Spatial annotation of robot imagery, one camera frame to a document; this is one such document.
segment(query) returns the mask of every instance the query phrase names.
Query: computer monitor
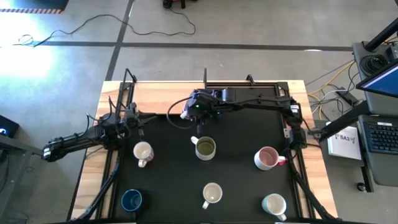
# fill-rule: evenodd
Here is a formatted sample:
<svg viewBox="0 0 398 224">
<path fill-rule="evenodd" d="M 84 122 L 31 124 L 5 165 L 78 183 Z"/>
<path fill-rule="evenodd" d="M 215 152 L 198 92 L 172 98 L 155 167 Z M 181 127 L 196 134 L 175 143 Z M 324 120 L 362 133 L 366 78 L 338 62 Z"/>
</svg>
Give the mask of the computer monitor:
<svg viewBox="0 0 398 224">
<path fill-rule="evenodd" d="M 398 60 L 381 68 L 376 74 L 365 78 L 356 85 L 356 88 L 398 98 Z"/>
</svg>

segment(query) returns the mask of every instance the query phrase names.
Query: white mug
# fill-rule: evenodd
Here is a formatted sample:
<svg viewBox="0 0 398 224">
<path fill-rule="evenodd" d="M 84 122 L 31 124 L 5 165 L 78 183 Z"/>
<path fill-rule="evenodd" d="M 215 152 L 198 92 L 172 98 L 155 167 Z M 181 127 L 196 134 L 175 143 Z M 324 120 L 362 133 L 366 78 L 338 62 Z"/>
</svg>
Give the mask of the white mug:
<svg viewBox="0 0 398 224">
<path fill-rule="evenodd" d="M 207 209 L 207 206 L 211 203 L 217 203 L 221 200 L 223 196 L 223 189 L 216 183 L 208 183 L 203 188 L 203 197 L 205 198 L 205 203 L 202 208 Z"/>
<path fill-rule="evenodd" d="M 262 147 L 256 155 L 254 155 L 254 163 L 260 170 L 270 170 L 278 162 L 284 162 L 286 158 L 279 156 L 278 152 L 273 147 Z"/>
<path fill-rule="evenodd" d="M 134 156 L 138 159 L 138 166 L 143 168 L 147 162 L 154 159 L 154 150 L 148 142 L 139 142 L 134 146 Z"/>
<path fill-rule="evenodd" d="M 286 201 L 279 194 L 270 194 L 261 202 L 262 209 L 271 215 L 275 215 L 281 221 L 286 220 Z"/>
<path fill-rule="evenodd" d="M 198 139 L 192 136 L 191 142 L 195 144 L 195 153 L 199 159 L 209 161 L 215 156 L 216 143 L 211 137 L 202 137 Z"/>
</svg>

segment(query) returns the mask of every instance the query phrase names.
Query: dark blue mug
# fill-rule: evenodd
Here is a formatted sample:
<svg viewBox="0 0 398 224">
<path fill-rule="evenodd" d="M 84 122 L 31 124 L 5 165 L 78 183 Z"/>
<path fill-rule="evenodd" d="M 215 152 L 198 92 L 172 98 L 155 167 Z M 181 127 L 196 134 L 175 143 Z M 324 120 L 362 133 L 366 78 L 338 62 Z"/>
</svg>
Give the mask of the dark blue mug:
<svg viewBox="0 0 398 224">
<path fill-rule="evenodd" d="M 127 212 L 137 211 L 142 204 L 142 195 L 138 190 L 131 189 L 122 196 L 122 207 Z"/>
</svg>

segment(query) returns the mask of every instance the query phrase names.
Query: concrete floor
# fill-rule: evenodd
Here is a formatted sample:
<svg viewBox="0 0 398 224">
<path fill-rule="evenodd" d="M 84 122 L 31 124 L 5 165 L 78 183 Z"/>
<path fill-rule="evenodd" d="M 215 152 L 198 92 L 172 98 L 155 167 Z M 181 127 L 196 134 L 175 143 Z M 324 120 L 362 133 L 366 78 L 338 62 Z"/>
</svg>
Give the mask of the concrete floor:
<svg viewBox="0 0 398 224">
<path fill-rule="evenodd" d="M 114 47 L 9 46 L 22 34 L 42 40 L 55 29 L 71 31 L 97 14 L 123 18 L 128 0 L 70 0 L 61 15 L 0 14 L 0 114 L 21 125 L 17 139 L 42 147 L 49 139 L 83 130 L 85 113 L 95 114 L 102 83 Z M 197 25 L 197 33 L 138 36 L 127 28 L 124 42 L 191 44 L 261 44 L 343 46 L 369 40 L 397 15 L 392 0 L 199 0 L 187 2 L 184 12 Z M 138 32 L 191 32 L 185 18 L 164 10 L 159 0 L 135 0 L 129 23 Z M 51 41 L 115 42 L 121 24 L 112 18 L 91 21 L 77 33 Z M 122 47 L 112 80 L 120 80 L 128 67 L 139 80 L 242 80 L 247 74 L 263 80 L 305 80 L 306 83 L 351 60 L 351 52 L 302 50 L 228 50 Z M 332 74 L 312 83 L 318 89 Z M 347 73 L 333 84 L 347 87 Z M 363 92 L 354 90 L 358 98 Z M 326 114 L 339 117 L 330 103 Z M 28 223 L 66 219 L 83 160 L 83 151 L 54 163 L 38 157 L 34 171 L 26 173 L 14 198 L 13 212 L 30 216 Z M 398 189 L 376 186 L 376 192 L 357 192 L 359 167 L 326 168 L 339 216 L 344 220 L 397 223 L 394 209 Z"/>
</svg>

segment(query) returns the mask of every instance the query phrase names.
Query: black table surface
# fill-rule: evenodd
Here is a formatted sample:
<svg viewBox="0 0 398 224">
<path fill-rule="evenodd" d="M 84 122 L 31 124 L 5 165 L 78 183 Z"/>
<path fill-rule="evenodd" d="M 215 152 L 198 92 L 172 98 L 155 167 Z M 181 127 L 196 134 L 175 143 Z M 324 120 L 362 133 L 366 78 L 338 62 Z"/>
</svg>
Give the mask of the black table surface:
<svg viewBox="0 0 398 224">
<path fill-rule="evenodd" d="M 189 125 L 177 116 L 172 116 L 172 121 Z M 118 176 L 115 218 L 131 217 L 120 203 L 129 189 L 140 190 L 144 197 L 137 214 L 139 223 L 275 222 L 278 219 L 261 207 L 262 199 L 272 193 L 285 198 L 288 219 L 298 217 L 288 165 L 269 171 L 254 165 L 254 155 L 260 148 L 272 146 L 279 152 L 284 149 L 278 112 L 247 109 L 208 121 L 203 135 L 215 140 L 216 155 L 206 162 L 195 155 L 195 145 L 190 140 L 195 131 L 177 129 L 165 116 L 148 124 L 144 140 L 151 144 L 155 156 L 145 168 L 138 167 L 132 153 L 139 142 L 138 135 L 131 136 Z M 223 197 L 204 210 L 203 187 L 210 182 L 221 186 Z"/>
</svg>

